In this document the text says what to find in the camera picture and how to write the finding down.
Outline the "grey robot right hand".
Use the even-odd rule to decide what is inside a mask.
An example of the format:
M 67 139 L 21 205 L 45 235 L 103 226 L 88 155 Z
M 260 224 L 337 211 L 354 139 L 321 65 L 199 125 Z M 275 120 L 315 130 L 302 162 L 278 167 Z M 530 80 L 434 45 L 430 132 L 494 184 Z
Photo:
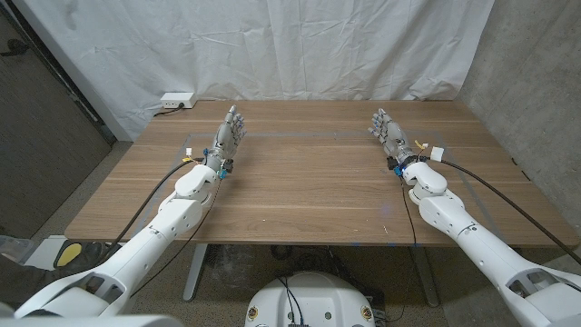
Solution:
M 379 140 L 388 157 L 404 166 L 418 158 L 399 124 L 382 108 L 372 115 L 371 122 L 372 126 L 368 131 Z

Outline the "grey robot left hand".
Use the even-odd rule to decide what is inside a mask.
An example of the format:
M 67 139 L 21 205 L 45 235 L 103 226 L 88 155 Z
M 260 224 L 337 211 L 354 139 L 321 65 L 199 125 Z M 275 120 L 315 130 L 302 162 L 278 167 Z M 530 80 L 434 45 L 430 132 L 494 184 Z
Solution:
M 218 128 L 208 155 L 220 160 L 232 159 L 246 134 L 244 125 L 244 117 L 238 112 L 237 105 L 233 104 Z

